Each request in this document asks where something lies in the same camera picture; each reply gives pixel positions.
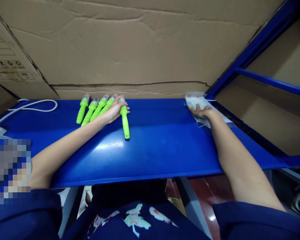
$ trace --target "floor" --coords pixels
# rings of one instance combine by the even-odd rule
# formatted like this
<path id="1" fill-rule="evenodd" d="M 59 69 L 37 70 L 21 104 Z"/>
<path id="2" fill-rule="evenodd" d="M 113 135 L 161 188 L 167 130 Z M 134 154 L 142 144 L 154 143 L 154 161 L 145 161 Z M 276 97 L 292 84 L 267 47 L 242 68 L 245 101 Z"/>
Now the floor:
<path id="1" fill-rule="evenodd" d="M 219 225 L 212 206 L 217 203 L 234 201 L 229 182 L 225 175 L 189 180 L 195 191 L 202 212 L 206 218 L 213 240 L 220 240 Z M 166 193 L 170 197 L 180 198 L 177 184 L 168 179 Z"/>

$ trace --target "clear plastic bag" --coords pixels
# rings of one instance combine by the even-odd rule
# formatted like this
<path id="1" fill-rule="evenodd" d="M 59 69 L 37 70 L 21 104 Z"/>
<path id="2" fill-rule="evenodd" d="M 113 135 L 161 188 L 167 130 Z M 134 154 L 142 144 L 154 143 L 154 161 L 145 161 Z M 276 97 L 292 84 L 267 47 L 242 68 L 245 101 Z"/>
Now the clear plastic bag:
<path id="1" fill-rule="evenodd" d="M 196 109 L 196 105 L 199 104 L 200 108 L 204 109 L 205 106 L 212 106 L 209 103 L 209 101 L 204 98 L 204 96 L 205 96 L 204 92 L 187 92 L 185 94 L 185 99 L 186 99 L 186 102 L 187 102 L 188 106 L 191 105 L 191 106 L 193 106 L 194 109 Z M 212 108 L 215 111 L 219 112 L 215 107 L 212 106 Z M 223 116 L 223 119 L 226 123 L 231 122 L 223 114 L 222 114 L 222 116 Z M 196 116 L 193 116 L 193 117 L 196 120 L 198 127 L 207 126 L 208 128 L 211 128 L 210 123 L 206 118 L 199 118 L 199 117 L 196 117 Z"/>

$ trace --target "green plastic tool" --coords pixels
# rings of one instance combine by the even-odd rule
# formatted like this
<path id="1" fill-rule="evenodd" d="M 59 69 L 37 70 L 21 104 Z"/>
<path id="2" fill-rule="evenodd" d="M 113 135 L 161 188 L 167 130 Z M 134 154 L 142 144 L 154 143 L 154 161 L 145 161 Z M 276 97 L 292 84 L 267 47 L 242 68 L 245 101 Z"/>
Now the green plastic tool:
<path id="1" fill-rule="evenodd" d="M 117 94 L 113 94 L 111 98 L 109 98 L 109 100 L 106 102 L 106 105 L 104 106 L 104 108 L 101 110 L 101 112 L 99 112 L 98 117 L 102 114 L 104 114 L 110 107 L 111 105 L 114 103 L 114 99 L 117 97 Z"/>
<path id="2" fill-rule="evenodd" d="M 124 96 L 119 99 L 119 102 L 125 102 Z M 129 123 L 128 123 L 128 109 L 127 106 L 122 106 L 120 108 L 120 114 L 122 116 L 122 126 L 123 126 L 123 134 L 125 139 L 130 138 L 130 130 L 129 130 Z"/>
<path id="3" fill-rule="evenodd" d="M 78 116 L 77 116 L 77 124 L 81 124 L 83 117 L 84 117 L 84 113 L 86 112 L 87 106 L 89 105 L 89 99 L 90 99 L 90 95 L 89 94 L 85 94 L 83 99 L 80 102 L 80 110 L 78 112 Z"/>
<path id="4" fill-rule="evenodd" d="M 96 110 L 94 111 L 94 113 L 91 116 L 90 122 L 95 119 L 99 112 L 101 111 L 101 109 L 104 107 L 104 105 L 106 104 L 107 100 L 109 99 L 109 94 L 105 94 L 99 101 L 99 105 L 96 108 Z"/>
<path id="5" fill-rule="evenodd" d="M 97 106 L 98 106 L 98 102 L 99 102 L 99 98 L 95 97 L 92 102 L 89 105 L 89 111 L 87 112 L 86 116 L 83 119 L 83 122 L 81 124 L 81 127 L 86 125 L 88 122 L 90 122 L 90 118 L 94 112 L 94 110 L 96 110 Z"/>

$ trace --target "printed symbol on box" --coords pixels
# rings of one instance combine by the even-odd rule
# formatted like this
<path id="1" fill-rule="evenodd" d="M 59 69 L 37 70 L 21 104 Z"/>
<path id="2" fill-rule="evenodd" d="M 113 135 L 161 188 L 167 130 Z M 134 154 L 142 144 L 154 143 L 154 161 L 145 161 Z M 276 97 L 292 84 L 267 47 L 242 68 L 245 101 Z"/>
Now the printed symbol on box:
<path id="1" fill-rule="evenodd" d="M 31 75 L 31 73 L 29 72 L 23 72 L 23 73 L 19 73 L 21 78 L 24 80 L 29 80 L 29 79 L 34 79 L 33 76 Z"/>
<path id="2" fill-rule="evenodd" d="M 13 62 L 14 65 L 16 65 L 19 69 L 24 69 L 24 66 L 21 64 L 20 61 L 14 60 L 14 61 L 12 61 L 12 62 Z"/>
<path id="3" fill-rule="evenodd" d="M 6 66 L 8 66 L 8 68 L 10 69 L 17 69 L 18 67 L 14 64 L 13 61 L 10 61 L 10 60 L 7 60 L 7 61 L 4 61 L 4 64 Z"/>
<path id="4" fill-rule="evenodd" d="M 9 68 L 9 67 L 7 66 L 7 64 L 3 62 L 3 60 L 0 60 L 0 68 Z"/>

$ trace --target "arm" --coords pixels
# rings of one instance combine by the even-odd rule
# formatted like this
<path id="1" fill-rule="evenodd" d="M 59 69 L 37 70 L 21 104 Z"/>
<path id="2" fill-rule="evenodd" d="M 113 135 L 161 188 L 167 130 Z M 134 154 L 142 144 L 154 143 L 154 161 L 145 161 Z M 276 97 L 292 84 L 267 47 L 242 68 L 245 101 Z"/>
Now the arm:
<path id="1" fill-rule="evenodd" d="M 285 211 L 262 169 L 217 111 L 207 106 L 190 111 L 206 117 L 211 125 L 220 165 L 226 174 L 236 201 Z"/>
<path id="2" fill-rule="evenodd" d="M 126 102 L 118 103 L 120 97 L 115 98 L 113 105 L 104 114 L 64 136 L 32 158 L 31 189 L 49 188 L 51 177 L 61 165 L 100 129 L 120 116 L 120 108 L 127 105 Z"/>

